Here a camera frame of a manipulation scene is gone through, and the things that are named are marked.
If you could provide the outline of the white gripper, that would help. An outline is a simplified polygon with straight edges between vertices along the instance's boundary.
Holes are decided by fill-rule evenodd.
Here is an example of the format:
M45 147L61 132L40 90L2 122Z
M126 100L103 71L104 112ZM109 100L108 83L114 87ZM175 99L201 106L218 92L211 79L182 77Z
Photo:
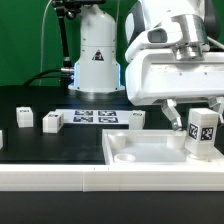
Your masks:
M170 49L143 50L125 73L128 99L134 105L163 101L161 109L174 131L182 129L177 103L204 101L224 125L224 52L207 52L203 61L177 61Z

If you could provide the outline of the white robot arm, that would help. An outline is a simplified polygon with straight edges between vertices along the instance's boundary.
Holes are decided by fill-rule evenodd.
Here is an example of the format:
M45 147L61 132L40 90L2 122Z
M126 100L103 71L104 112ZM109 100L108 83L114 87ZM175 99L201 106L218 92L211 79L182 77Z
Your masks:
M70 88L92 97L119 88L115 22L94 2L81 8L81 52ZM174 129L179 103L206 102L224 113L224 52L212 0L137 0L125 21L125 89L134 105L159 104Z

